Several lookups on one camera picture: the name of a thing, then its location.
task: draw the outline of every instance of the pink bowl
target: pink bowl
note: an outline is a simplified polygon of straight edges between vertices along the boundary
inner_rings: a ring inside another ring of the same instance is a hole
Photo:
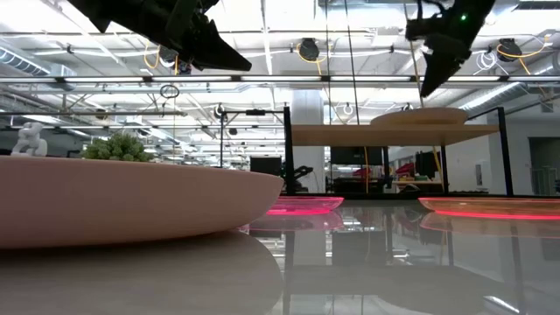
[[[328,214],[344,201],[341,197],[280,197],[267,215]]]
[[[0,157],[0,248],[140,242],[229,230],[284,181],[198,166]]]
[[[560,220],[560,199],[419,198],[437,214],[488,219]]]

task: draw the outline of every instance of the black metal frame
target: black metal frame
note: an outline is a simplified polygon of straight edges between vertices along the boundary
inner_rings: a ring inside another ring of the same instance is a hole
[[[478,118],[480,116],[486,115],[493,111],[498,112],[498,125],[500,130],[500,144],[501,144],[501,154],[503,158],[504,164],[504,176],[506,180],[506,195],[508,197],[514,197],[514,188],[513,188],[513,180],[511,176],[511,163],[509,159],[509,148],[508,148],[508,130],[506,127],[506,113],[503,107],[492,108],[477,115],[471,116],[468,120],[472,120]],[[266,115],[266,114],[282,114],[283,115],[283,126],[284,126],[284,145],[285,145],[285,162],[286,162],[286,175],[285,175],[285,182],[286,182],[286,195],[293,196],[296,194],[294,188],[294,156],[293,156],[293,141],[292,141],[292,134],[291,134],[291,112],[289,107],[284,107],[282,111],[273,111],[273,110],[247,110],[247,111],[226,111],[222,112],[220,116],[220,167],[223,166],[223,140],[224,140],[224,117],[227,114],[234,114],[234,115]],[[475,197],[501,197],[501,195],[489,195],[489,194],[464,194],[464,193],[449,193],[449,177],[447,171],[447,152],[445,146],[441,146],[441,167],[442,167],[442,180],[444,184],[444,195],[446,196],[457,196],[457,197],[465,197],[465,196],[475,196]],[[389,148],[383,147],[383,163],[385,167],[385,184],[390,186],[390,176],[389,174]],[[441,193],[407,193],[404,195],[400,194],[365,194],[365,193],[349,193],[349,194],[332,194],[332,193],[299,193],[298,195],[303,196],[333,196],[337,195],[340,197],[344,197],[348,200],[415,200],[418,197],[427,197],[427,196],[440,196]],[[526,197],[526,198],[555,198],[555,197],[547,197],[547,196],[518,196],[518,197]]]
[[[250,110],[223,110],[220,115],[220,168],[223,167],[224,161],[224,129],[227,127],[225,122],[225,117],[227,114],[233,114],[235,119],[238,115],[247,116],[264,116],[267,114],[282,114],[283,115],[283,132],[284,132],[284,146],[285,146],[285,156],[286,156],[286,194],[295,195],[295,175],[294,175],[294,147],[291,138],[291,112],[289,107],[284,107],[282,111],[279,110],[262,110],[262,109],[250,109]]]
[[[508,130],[506,127],[506,113],[503,107],[492,108],[487,111],[484,111],[480,114],[471,116],[468,120],[472,120],[478,118],[480,116],[486,115],[493,111],[498,112],[498,125],[500,131],[500,144],[501,144],[501,155],[503,158],[504,164],[504,176],[506,180],[506,195],[508,197],[514,197],[514,188],[513,188],[513,180],[511,175],[511,163],[509,159],[509,147],[508,147]],[[286,186],[293,187],[293,147],[292,147],[292,139],[291,139],[291,120],[290,120],[290,109],[284,109],[284,128],[285,128],[285,155],[286,155]],[[465,196],[473,196],[473,197],[501,197],[501,195],[487,195],[487,194],[457,194],[457,193],[449,193],[449,174],[447,171],[447,152],[445,145],[441,145],[441,166],[442,166],[442,180],[444,184],[444,195],[446,196],[458,196],[458,197],[465,197]],[[386,184],[389,186],[390,184],[390,176],[389,174],[389,151],[387,147],[383,148],[383,163],[385,164],[385,174],[386,174]],[[294,195],[295,191],[293,189],[287,189],[286,195]],[[425,197],[425,196],[440,196],[440,193],[408,193],[406,195],[399,195],[399,194],[365,194],[365,193],[352,193],[352,194],[332,194],[332,193],[300,193],[299,195],[304,196],[340,196],[345,197],[349,200],[415,200],[418,197]],[[529,198],[535,198],[536,196],[525,196]]]

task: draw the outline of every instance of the ceiling duct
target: ceiling duct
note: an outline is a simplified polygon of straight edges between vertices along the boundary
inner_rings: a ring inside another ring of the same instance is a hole
[[[559,75],[560,74],[560,52],[553,52],[551,55],[538,60],[528,66],[529,71],[533,75]],[[526,75],[525,71],[520,70],[511,75]],[[494,87],[488,90],[479,90],[469,94],[466,97],[455,101],[449,107],[464,109],[470,115],[475,115],[484,110],[492,109],[506,102],[522,97],[524,95],[535,93],[526,83],[505,83],[504,85]]]
[[[8,67],[37,77],[67,77],[76,75],[76,72],[67,66],[38,59],[5,42],[0,44],[0,62]],[[75,89],[74,84],[68,83],[52,83],[49,85],[66,91]]]
[[[516,10],[560,10],[560,1],[521,0]]]

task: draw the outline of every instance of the white column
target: white column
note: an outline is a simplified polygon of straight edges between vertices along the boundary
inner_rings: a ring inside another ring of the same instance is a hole
[[[291,102],[291,123],[323,124],[323,99],[319,90],[295,90]],[[309,166],[313,173],[300,178],[309,193],[325,192],[325,147],[294,147],[294,167]]]

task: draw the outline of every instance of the computer monitor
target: computer monitor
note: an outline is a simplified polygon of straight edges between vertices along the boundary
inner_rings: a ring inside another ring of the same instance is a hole
[[[331,147],[331,164],[365,165],[365,147]],[[367,147],[367,164],[383,165],[382,147]]]
[[[282,175],[281,157],[251,157],[250,168],[252,172],[260,172],[269,175]]]

